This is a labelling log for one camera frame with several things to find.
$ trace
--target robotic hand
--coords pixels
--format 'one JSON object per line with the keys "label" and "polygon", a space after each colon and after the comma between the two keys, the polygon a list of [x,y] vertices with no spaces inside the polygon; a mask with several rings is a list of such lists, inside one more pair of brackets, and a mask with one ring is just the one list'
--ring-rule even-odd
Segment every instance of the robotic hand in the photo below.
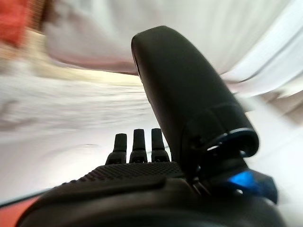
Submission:
{"label": "robotic hand", "polygon": [[243,160],[258,136],[202,54],[165,26],[135,35],[132,51],[172,161],[160,129],[150,163],[143,130],[134,131],[129,163],[118,134],[104,166],[45,193],[17,226],[284,227],[273,179]]}

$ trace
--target blurred background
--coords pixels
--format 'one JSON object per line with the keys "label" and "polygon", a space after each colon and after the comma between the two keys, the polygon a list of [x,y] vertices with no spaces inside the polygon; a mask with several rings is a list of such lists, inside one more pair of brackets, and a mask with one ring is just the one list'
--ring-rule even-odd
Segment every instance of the blurred background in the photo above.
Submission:
{"label": "blurred background", "polygon": [[303,226],[302,0],[0,0],[0,204],[104,164],[116,133],[130,151],[145,129],[151,151],[159,125],[130,43],[160,25],[240,101],[260,138],[247,163],[274,177],[285,220]]}

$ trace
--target white fabric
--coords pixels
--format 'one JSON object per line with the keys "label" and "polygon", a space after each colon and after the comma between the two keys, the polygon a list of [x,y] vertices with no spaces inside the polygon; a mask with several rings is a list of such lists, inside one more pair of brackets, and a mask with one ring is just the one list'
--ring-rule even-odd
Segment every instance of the white fabric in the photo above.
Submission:
{"label": "white fabric", "polygon": [[136,73],[132,37],[166,25],[188,38],[221,74],[234,66],[289,0],[55,0],[48,53],[73,67]]}
{"label": "white fabric", "polygon": [[241,81],[257,73],[303,28],[303,1],[293,0],[283,10],[262,39],[229,72],[225,80]]}

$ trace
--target blue light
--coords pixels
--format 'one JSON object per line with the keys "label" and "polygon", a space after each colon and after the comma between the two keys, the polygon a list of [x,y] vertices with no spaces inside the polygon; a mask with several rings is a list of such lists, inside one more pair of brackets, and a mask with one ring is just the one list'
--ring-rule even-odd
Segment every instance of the blue light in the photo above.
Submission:
{"label": "blue light", "polygon": [[244,171],[231,177],[229,179],[229,182],[235,183],[246,188],[252,188],[255,186],[254,177],[250,171]]}

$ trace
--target red object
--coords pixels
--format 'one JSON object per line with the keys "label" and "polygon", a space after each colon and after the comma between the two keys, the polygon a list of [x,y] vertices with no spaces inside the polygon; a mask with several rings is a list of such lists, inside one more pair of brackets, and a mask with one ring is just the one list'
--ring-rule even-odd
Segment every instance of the red object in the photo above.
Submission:
{"label": "red object", "polygon": [[0,208],[0,227],[14,227],[21,214],[39,197]]}
{"label": "red object", "polygon": [[0,0],[0,42],[20,47],[29,12],[29,0]]}

